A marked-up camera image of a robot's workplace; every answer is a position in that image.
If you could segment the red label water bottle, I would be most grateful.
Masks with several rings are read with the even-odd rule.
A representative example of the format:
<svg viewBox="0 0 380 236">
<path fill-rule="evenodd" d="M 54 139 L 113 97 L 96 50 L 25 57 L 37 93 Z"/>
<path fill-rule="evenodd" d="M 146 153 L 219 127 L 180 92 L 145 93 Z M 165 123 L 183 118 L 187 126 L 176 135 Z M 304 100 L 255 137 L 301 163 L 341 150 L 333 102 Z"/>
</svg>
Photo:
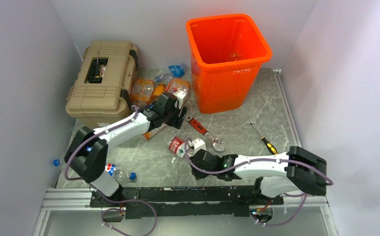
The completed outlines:
<svg viewBox="0 0 380 236">
<path fill-rule="evenodd" d="M 186 141 L 176 136 L 170 142 L 168 149 L 172 151 L 175 156 L 183 158 L 186 153 L 190 155 L 190 146 L 189 144 L 185 146 L 185 144 Z"/>
</svg>

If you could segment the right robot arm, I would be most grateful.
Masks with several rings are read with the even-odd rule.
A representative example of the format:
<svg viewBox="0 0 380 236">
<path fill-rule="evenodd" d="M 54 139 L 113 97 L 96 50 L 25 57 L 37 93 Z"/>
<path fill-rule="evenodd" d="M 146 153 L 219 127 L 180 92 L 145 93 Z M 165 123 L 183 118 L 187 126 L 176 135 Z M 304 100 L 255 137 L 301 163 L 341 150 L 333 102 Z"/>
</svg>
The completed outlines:
<svg viewBox="0 0 380 236">
<path fill-rule="evenodd" d="M 268 156 L 229 154 L 219 157 L 201 149 L 187 160 L 196 179 L 207 176 L 224 181 L 256 178 L 259 184 L 252 193 L 258 204 L 293 191 L 324 196 L 326 188 L 334 184 L 326 175 L 326 160 L 299 146 Z"/>
</svg>

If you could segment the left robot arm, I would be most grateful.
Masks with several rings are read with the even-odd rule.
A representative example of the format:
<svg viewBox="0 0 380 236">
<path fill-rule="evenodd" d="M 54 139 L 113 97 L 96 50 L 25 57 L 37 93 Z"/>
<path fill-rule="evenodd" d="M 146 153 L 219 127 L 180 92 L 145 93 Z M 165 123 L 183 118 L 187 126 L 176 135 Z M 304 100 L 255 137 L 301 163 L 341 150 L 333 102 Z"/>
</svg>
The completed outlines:
<svg viewBox="0 0 380 236">
<path fill-rule="evenodd" d="M 90 184 L 103 195 L 108 205 L 115 207 L 122 202 L 123 187 L 106 171 L 106 158 L 110 150 L 129 139 L 145 134 L 163 124 L 180 129 L 187 112 L 184 106 L 186 93 L 163 92 L 149 106 L 138 108 L 127 118 L 105 127 L 80 128 L 64 156 L 64 177 L 72 169 L 77 179 Z"/>
</svg>

